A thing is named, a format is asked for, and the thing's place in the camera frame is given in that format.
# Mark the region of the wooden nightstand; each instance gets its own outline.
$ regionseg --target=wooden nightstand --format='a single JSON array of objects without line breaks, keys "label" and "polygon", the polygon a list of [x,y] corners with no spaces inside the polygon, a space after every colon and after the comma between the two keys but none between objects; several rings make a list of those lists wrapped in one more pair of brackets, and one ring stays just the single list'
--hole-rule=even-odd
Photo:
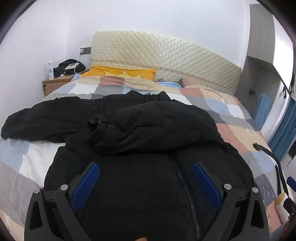
[{"label": "wooden nightstand", "polygon": [[[78,74],[83,74],[88,70],[84,70]],[[52,80],[45,80],[42,81],[44,96],[49,95],[51,92],[55,91],[56,89],[62,87],[63,85],[69,83],[71,79],[74,77],[75,74],[72,75],[64,75],[60,77],[56,77]]]}]

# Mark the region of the plaid bedspread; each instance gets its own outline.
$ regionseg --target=plaid bedspread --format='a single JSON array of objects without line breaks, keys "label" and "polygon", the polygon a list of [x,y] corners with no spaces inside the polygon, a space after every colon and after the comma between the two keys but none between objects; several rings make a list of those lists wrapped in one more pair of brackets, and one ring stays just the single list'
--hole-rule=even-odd
[{"label": "plaid bedspread", "polygon": [[[150,80],[112,76],[82,77],[57,89],[45,100],[64,96],[98,99],[110,94],[126,94],[135,90],[142,94],[165,91],[171,99],[206,110],[215,120],[222,138],[232,144],[253,172],[267,208],[276,198],[275,161],[257,142],[268,148],[261,132],[247,110],[230,95],[208,88],[171,88]],[[64,143],[30,142],[7,139],[0,142],[0,217],[13,237],[23,240],[25,218],[32,192],[43,187],[47,170]]]}]

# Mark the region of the quilted headboard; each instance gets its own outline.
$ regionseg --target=quilted headboard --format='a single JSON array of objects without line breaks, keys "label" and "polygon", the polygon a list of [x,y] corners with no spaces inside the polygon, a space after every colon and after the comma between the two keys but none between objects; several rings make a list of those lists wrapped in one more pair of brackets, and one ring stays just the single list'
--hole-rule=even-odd
[{"label": "quilted headboard", "polygon": [[200,84],[234,95],[241,68],[198,45],[138,31],[96,31],[91,65],[116,68],[155,68],[155,80],[177,82],[198,77]]}]

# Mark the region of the jacket zipper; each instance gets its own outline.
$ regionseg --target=jacket zipper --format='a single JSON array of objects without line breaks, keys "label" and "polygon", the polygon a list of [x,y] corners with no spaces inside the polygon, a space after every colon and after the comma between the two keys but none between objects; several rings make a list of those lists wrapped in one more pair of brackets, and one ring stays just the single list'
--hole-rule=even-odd
[{"label": "jacket zipper", "polygon": [[196,216],[196,212],[195,212],[195,206],[194,206],[194,201],[193,201],[192,195],[190,193],[190,190],[189,190],[186,182],[184,181],[184,178],[182,177],[182,174],[181,174],[178,164],[175,161],[172,161],[172,163],[173,163],[174,168],[178,174],[178,179],[181,182],[183,188],[185,189],[188,200],[190,202],[191,215],[192,215],[193,224],[194,224],[194,228],[195,228],[195,236],[196,236],[196,240],[199,240],[201,237],[201,232],[200,232],[200,226],[197,221],[197,216]]}]

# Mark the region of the black jacket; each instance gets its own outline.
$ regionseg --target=black jacket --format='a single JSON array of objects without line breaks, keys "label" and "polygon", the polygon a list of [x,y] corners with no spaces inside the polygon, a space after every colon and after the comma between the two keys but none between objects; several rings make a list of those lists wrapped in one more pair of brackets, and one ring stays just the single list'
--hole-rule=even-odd
[{"label": "black jacket", "polygon": [[216,211],[193,179],[197,161],[234,188],[255,185],[248,165],[223,141],[210,115],[164,92],[42,102],[9,116],[1,136],[66,143],[55,155],[44,190],[69,184],[92,161],[100,165],[100,177],[78,211],[95,240],[203,235]]}]

